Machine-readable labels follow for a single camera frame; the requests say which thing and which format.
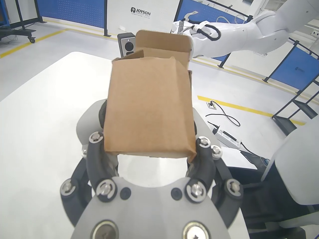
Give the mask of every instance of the window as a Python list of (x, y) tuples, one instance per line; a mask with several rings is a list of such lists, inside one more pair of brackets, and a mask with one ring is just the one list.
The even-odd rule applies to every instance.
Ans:
[(243, 3), (248, 4), (249, 6), (251, 6), (251, 4), (253, 3), (254, 0), (242, 0)]

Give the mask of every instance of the gray floor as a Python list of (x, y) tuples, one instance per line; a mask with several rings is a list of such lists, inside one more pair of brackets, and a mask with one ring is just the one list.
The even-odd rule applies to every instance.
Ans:
[[(38, 23), (30, 28), (37, 30), (33, 33), (36, 39), (63, 29)], [(8, 41), (10, 40), (7, 38), (1, 40), (0, 54), (27, 43), (28, 39), (18, 36), (17, 41), (6, 44)], [(0, 101), (57, 60), (74, 51), (107, 59), (120, 56), (118, 44), (114, 40), (76, 31), (65, 31), (51, 36), (0, 59)], [(196, 94), (203, 97), (269, 113), (275, 113), (293, 97), (287, 92), (196, 63), (190, 63), (190, 69), (193, 70)], [(316, 111), (319, 110), (317, 105), (312, 107)], [(201, 106), (196, 108), (204, 110), (207, 106), (202, 102)], [(284, 134), (269, 117), (231, 107), (224, 107), (224, 110), (236, 117), (242, 126), (237, 128), (223, 116), (211, 116), (210, 121), (239, 136), (248, 148), (261, 156), (271, 157), (285, 139)], [(295, 119), (306, 121), (302, 115)], [(318, 232), (318, 226), (309, 226), (307, 238), (313, 239)]]
[[(39, 23), (30, 28), (37, 30), (33, 33), (36, 39), (63, 29)], [(27, 37), (18, 36), (17, 41), (10, 41), (6, 45), (8, 41), (10, 40), (7, 38), (1, 40), (0, 54), (29, 40)], [(0, 101), (42, 70), (74, 51), (107, 59), (120, 57), (118, 44), (113, 40), (76, 31), (54, 35), (0, 59)]]

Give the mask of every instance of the joyson logo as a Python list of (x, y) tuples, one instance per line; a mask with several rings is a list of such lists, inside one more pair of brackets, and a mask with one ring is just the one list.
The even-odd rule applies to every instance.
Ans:
[(145, 17), (145, 18), (150, 18), (150, 16), (151, 16), (150, 12), (147, 12), (147, 11), (141, 10), (141, 9), (136, 9), (135, 7), (131, 8), (131, 14), (138, 15), (138, 16)]

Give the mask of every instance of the power adapter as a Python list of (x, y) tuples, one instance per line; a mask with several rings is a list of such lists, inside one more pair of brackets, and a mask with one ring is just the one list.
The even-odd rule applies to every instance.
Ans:
[(236, 149), (240, 148), (240, 144), (241, 144), (240, 140), (235, 139), (231, 134), (220, 129), (219, 126), (215, 126), (215, 127), (216, 128), (213, 129), (213, 134), (216, 136), (216, 139), (218, 139), (220, 142), (222, 142), (229, 148), (236, 148)]

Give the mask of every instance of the white robotic arm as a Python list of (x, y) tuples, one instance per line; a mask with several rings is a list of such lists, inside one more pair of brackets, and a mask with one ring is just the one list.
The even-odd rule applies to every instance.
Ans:
[[(182, 33), (192, 38), (193, 57), (219, 57), (239, 50), (267, 53), (282, 46), (288, 40), (289, 33), (319, 16), (318, 1), (288, 0), (277, 12), (264, 12), (245, 24), (208, 21), (192, 24), (186, 20), (183, 22)], [(198, 29), (201, 29), (213, 38), (219, 36), (216, 30), (205, 25), (212, 25), (220, 31), (217, 41), (211, 41), (198, 33)], [(172, 32), (179, 33), (179, 26), (180, 21), (174, 22)]]

